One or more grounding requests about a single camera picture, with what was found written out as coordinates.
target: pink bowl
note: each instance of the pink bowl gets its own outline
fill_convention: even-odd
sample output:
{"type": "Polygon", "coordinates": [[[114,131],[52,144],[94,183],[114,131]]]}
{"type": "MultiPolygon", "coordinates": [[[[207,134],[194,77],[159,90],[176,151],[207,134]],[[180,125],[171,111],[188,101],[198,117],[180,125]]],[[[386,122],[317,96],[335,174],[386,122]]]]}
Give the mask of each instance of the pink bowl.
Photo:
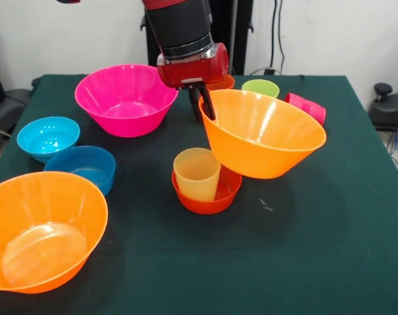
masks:
{"type": "Polygon", "coordinates": [[[177,94],[162,83],[156,68],[126,64],[85,77],[75,99],[106,132],[132,138],[155,130],[177,94]]]}

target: bowl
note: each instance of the bowl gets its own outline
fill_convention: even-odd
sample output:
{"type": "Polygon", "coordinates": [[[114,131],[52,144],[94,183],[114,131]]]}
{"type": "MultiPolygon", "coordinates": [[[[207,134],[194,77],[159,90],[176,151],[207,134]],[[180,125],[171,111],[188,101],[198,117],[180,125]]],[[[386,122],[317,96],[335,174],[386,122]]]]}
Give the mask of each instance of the bowl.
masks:
{"type": "Polygon", "coordinates": [[[242,176],[224,166],[221,166],[217,193],[215,195],[215,200],[213,201],[196,201],[184,196],[177,185],[174,171],[171,176],[171,181],[181,204],[188,210],[199,215],[214,215],[224,211],[232,204],[238,190],[240,189],[242,176]]]}
{"type": "Polygon", "coordinates": [[[79,125],[72,119],[45,117],[22,128],[16,141],[25,153],[46,163],[57,152],[75,146],[80,132],[79,125]]]}
{"type": "Polygon", "coordinates": [[[44,167],[44,171],[73,173],[90,180],[106,196],[113,186],[116,160],[97,146],[76,146],[59,152],[44,167]]]}
{"type": "Polygon", "coordinates": [[[282,176],[326,142],[323,127],[295,106],[262,94],[210,92],[216,119],[200,111],[214,156],[256,179],[282,176]]]}
{"type": "Polygon", "coordinates": [[[41,293],[72,279],[106,229],[108,210],[89,180],[30,173],[0,184],[0,291],[41,293]]]}
{"type": "Polygon", "coordinates": [[[107,133],[131,138],[155,130],[177,98],[158,71],[143,64],[114,66],[94,72],[76,87],[76,102],[107,133]]]}
{"type": "Polygon", "coordinates": [[[279,86],[272,81],[255,79],[245,82],[241,87],[243,91],[255,92],[271,97],[278,97],[280,89],[279,86]]]}
{"type": "Polygon", "coordinates": [[[232,89],[234,87],[235,82],[236,81],[233,76],[226,74],[226,75],[224,75],[224,78],[222,81],[215,82],[215,83],[209,83],[206,85],[206,88],[209,91],[232,89]]]}

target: blue bowl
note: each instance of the blue bowl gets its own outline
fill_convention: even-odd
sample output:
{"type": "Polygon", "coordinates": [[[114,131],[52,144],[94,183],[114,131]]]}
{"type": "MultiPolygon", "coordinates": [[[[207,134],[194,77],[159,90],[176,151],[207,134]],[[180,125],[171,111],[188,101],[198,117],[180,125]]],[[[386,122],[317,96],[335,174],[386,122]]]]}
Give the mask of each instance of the blue bowl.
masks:
{"type": "Polygon", "coordinates": [[[76,146],[59,152],[44,167],[44,171],[60,171],[79,175],[93,182],[104,195],[112,189],[116,160],[98,146],[76,146]]]}
{"type": "Polygon", "coordinates": [[[59,151],[75,146],[81,130],[66,117],[46,117],[29,123],[18,133],[19,147],[41,163],[59,151]]]}

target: cup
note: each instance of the cup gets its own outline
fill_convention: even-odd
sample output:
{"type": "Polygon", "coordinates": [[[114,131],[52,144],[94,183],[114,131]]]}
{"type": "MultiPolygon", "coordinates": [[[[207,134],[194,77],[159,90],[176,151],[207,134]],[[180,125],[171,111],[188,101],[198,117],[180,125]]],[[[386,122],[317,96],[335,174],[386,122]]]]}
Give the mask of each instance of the cup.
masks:
{"type": "Polygon", "coordinates": [[[191,148],[174,159],[174,173],[180,192],[196,201],[213,201],[221,164],[205,148],[191,148]]]}
{"type": "Polygon", "coordinates": [[[272,81],[255,79],[245,82],[241,87],[243,91],[255,92],[271,97],[278,97],[279,95],[279,86],[273,83],[272,81]]]}
{"type": "Polygon", "coordinates": [[[316,119],[322,126],[324,125],[324,120],[326,119],[326,108],[292,93],[288,93],[286,95],[285,102],[298,107],[300,110],[303,110],[316,119]]]}
{"type": "Polygon", "coordinates": [[[207,84],[206,88],[209,91],[227,90],[227,89],[232,89],[234,87],[234,83],[235,83],[234,78],[231,75],[226,74],[222,81],[207,84]]]}

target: red bowl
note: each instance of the red bowl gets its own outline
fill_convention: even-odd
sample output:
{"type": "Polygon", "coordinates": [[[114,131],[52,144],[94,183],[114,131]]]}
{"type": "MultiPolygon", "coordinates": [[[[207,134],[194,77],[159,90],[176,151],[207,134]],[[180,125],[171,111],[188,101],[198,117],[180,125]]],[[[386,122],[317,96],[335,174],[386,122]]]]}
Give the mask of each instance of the red bowl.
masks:
{"type": "Polygon", "coordinates": [[[224,211],[234,201],[241,186],[242,176],[222,165],[215,200],[208,202],[196,201],[184,196],[179,190],[174,171],[171,181],[181,204],[188,210],[199,215],[214,215],[224,211]]]}

